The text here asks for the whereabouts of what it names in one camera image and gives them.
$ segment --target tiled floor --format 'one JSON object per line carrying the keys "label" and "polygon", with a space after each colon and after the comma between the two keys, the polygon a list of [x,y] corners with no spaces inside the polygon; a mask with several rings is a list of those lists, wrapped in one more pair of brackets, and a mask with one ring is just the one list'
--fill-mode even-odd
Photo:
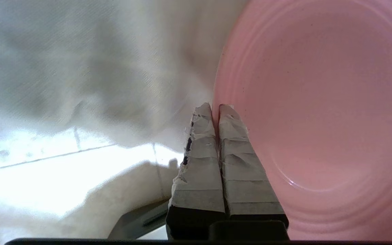
{"label": "tiled floor", "polygon": [[131,149],[81,129],[0,135],[0,244],[19,237],[106,238],[120,216],[170,195],[182,154]]}

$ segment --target pink plate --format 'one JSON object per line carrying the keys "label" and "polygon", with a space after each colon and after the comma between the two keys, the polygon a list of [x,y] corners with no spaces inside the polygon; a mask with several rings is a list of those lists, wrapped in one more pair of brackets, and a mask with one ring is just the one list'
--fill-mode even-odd
{"label": "pink plate", "polygon": [[392,240],[392,0],[254,0],[219,64],[292,239]]}

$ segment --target wrinkled white sheet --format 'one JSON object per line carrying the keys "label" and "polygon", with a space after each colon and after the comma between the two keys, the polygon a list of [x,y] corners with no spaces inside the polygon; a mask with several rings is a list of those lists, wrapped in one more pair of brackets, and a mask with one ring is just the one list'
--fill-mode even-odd
{"label": "wrinkled white sheet", "polygon": [[244,0],[0,0],[0,127],[180,149]]}

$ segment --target white cloth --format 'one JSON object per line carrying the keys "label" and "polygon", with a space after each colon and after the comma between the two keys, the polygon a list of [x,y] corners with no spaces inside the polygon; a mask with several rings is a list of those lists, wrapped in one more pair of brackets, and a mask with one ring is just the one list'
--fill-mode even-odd
{"label": "white cloth", "polygon": [[0,0],[0,126],[185,143],[244,0]]}

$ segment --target white fabric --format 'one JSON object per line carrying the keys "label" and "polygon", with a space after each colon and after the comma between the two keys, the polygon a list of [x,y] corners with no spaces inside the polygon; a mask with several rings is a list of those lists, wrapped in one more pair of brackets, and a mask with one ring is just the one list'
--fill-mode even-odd
{"label": "white fabric", "polygon": [[244,0],[0,0],[0,127],[185,143]]}

